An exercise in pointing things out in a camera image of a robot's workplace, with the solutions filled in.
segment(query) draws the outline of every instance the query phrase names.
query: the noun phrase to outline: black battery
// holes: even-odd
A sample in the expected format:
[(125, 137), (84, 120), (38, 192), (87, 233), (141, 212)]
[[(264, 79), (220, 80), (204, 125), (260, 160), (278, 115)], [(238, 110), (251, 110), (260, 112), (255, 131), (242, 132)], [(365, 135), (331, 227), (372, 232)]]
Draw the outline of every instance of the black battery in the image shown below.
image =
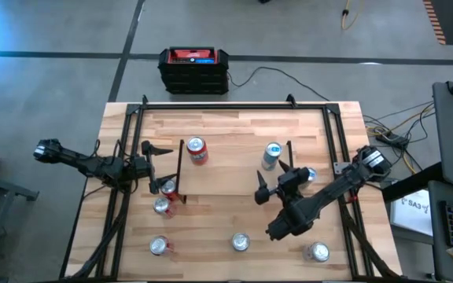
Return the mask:
[(158, 68), (171, 94), (225, 94), (228, 56), (214, 47), (170, 47), (160, 53)]

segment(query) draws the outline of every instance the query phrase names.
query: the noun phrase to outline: aluminum can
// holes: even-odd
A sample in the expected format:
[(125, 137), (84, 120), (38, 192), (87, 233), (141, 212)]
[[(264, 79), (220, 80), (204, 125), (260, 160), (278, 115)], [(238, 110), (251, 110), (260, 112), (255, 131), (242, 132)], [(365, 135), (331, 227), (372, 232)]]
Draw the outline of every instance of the aluminum can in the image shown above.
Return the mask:
[(176, 206), (165, 197), (157, 198), (153, 203), (153, 209), (167, 219), (171, 219), (176, 214)]
[(164, 236), (156, 236), (149, 242), (149, 250), (154, 255), (165, 255), (174, 251), (174, 245)]
[(306, 189), (318, 177), (318, 172), (314, 168), (307, 167), (307, 169), (308, 169), (308, 180), (305, 183), (300, 184), (298, 186), (298, 189)]
[(303, 256), (307, 261), (315, 260), (319, 263), (324, 263), (330, 258), (330, 250), (322, 242), (315, 242), (304, 248)]
[(207, 162), (209, 158), (208, 147), (203, 138), (192, 137), (188, 140), (188, 143), (186, 143), (186, 148), (188, 149), (193, 164), (202, 165)]
[(261, 160), (261, 166), (267, 171), (272, 171), (277, 165), (277, 160), (282, 153), (282, 146), (277, 142), (273, 141), (267, 145), (263, 152), (263, 159)]
[(160, 188), (162, 194), (164, 194), (170, 201), (179, 200), (179, 195), (176, 192), (176, 183), (173, 180), (168, 180)]
[(236, 233), (232, 237), (232, 246), (237, 252), (244, 252), (249, 248), (249, 236), (246, 233)]

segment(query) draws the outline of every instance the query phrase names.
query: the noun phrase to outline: gray floor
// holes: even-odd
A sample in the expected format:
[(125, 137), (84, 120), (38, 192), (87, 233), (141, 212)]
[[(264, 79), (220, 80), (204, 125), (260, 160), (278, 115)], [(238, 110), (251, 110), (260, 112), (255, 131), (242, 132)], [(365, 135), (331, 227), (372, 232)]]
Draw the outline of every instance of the gray floor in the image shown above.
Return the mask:
[[(0, 1), (0, 50), (121, 53), (137, 0)], [(453, 59), (453, 46), (437, 43), (422, 0), (366, 0), (357, 24), (340, 30), (345, 0), (146, 0), (133, 53), (169, 46), (215, 46), (232, 55)], [(352, 1), (352, 13), (357, 1)], [(41, 191), (18, 200), (0, 243), (0, 276), (15, 282), (57, 278), (72, 231), (84, 178), (64, 165), (39, 164), (40, 138), (89, 153), (98, 134), (119, 60), (0, 57), (0, 177)], [(360, 101), (363, 112), (382, 116), (430, 101), (431, 85), (453, 80), (453, 66), (230, 62), (236, 83), (258, 66), (281, 68), (333, 101)], [(172, 96), (155, 61), (128, 61), (117, 101), (300, 101), (319, 98), (281, 74), (261, 71), (222, 97)], [(407, 113), (385, 120), (395, 125)], [(409, 150), (423, 166), (437, 162), (434, 117), (429, 138)], [(414, 138), (423, 135), (414, 130)], [(393, 159), (389, 150), (386, 156)], [(393, 178), (409, 171), (401, 163)], [(396, 239), (403, 273), (432, 272), (428, 245)]]

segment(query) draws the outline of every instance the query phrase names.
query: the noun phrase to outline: wooden tabletop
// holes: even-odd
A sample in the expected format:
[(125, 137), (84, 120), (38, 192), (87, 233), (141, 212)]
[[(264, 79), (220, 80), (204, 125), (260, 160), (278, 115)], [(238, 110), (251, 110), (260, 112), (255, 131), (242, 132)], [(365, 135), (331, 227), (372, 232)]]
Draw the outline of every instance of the wooden tabletop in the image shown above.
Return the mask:
[[(338, 102), (349, 155), (368, 144), (358, 102)], [(106, 105), (99, 139), (99, 155), (112, 154), (120, 138), (127, 104)], [(332, 118), (334, 141), (340, 146)], [(135, 121), (132, 121), (133, 134)], [(198, 135), (205, 139), (210, 151), (209, 167), (197, 168), (183, 153), (181, 193), (188, 194), (187, 204), (177, 204), (177, 214), (163, 219), (153, 211), (148, 180), (140, 179), (131, 197), (123, 242), (119, 280), (129, 281), (311, 281), (350, 279), (341, 218), (337, 202), (322, 210), (311, 230), (281, 241), (270, 241), (265, 234), (267, 224), (282, 208), (276, 197), (264, 205), (256, 205), (256, 168), (268, 142), (284, 145), (292, 142), (294, 165), (313, 167), (317, 181), (304, 191), (312, 195), (333, 181), (330, 155), (322, 113), (318, 110), (155, 110), (145, 111), (141, 141), (149, 140), (156, 147), (174, 149), (173, 153), (155, 156), (157, 177), (176, 172), (179, 142)], [(241, 158), (244, 170), (235, 167)], [(225, 168), (232, 175), (226, 175)], [(271, 174), (262, 174), (274, 182)], [(96, 179), (87, 183), (88, 193), (100, 186)], [(359, 192), (366, 235), (380, 257), (397, 273), (401, 273), (396, 247), (381, 192), (365, 186)], [(98, 245), (105, 221), (109, 189), (88, 196), (83, 202), (75, 230), (66, 275), (74, 274)], [(247, 233), (251, 244), (246, 252), (235, 252), (231, 246), (234, 233)], [(149, 242), (164, 235), (175, 245), (175, 252), (154, 256)], [(321, 241), (330, 248), (325, 263), (305, 262), (301, 251), (305, 245)], [(361, 274), (363, 264), (359, 244), (355, 241), (356, 258)], [(107, 268), (111, 266), (111, 252)]]

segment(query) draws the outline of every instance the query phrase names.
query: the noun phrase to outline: battery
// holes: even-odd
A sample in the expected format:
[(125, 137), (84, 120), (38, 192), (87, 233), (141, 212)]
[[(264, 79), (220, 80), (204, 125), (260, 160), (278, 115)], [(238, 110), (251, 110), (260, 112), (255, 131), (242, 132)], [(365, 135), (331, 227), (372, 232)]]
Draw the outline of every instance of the battery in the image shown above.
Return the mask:
[(330, 250), (325, 244), (315, 242), (310, 246), (304, 247), (302, 255), (306, 261), (315, 260), (324, 263), (330, 258)]
[(153, 209), (163, 217), (171, 219), (175, 215), (176, 206), (169, 199), (159, 197), (153, 203)]
[(249, 236), (246, 233), (236, 233), (232, 237), (232, 246), (237, 252), (244, 252), (249, 248)]
[(205, 164), (209, 158), (208, 147), (205, 144), (205, 140), (201, 137), (192, 137), (186, 144), (190, 158), (193, 164), (202, 165)]
[(318, 172), (314, 168), (307, 167), (307, 169), (308, 169), (308, 180), (305, 183), (298, 185), (298, 189), (306, 189), (318, 177)]
[(171, 94), (225, 94), (228, 57), (214, 47), (170, 47), (160, 54), (160, 77)]
[(267, 145), (265, 152), (263, 152), (263, 159), (261, 160), (261, 166), (267, 171), (275, 169), (277, 160), (282, 153), (282, 146), (277, 142), (273, 141)]
[(164, 194), (170, 201), (175, 201), (179, 199), (179, 195), (176, 192), (176, 183), (173, 180), (168, 180), (160, 188), (162, 194)]
[(165, 255), (174, 251), (174, 246), (164, 236), (156, 236), (149, 242), (149, 250), (154, 255)]

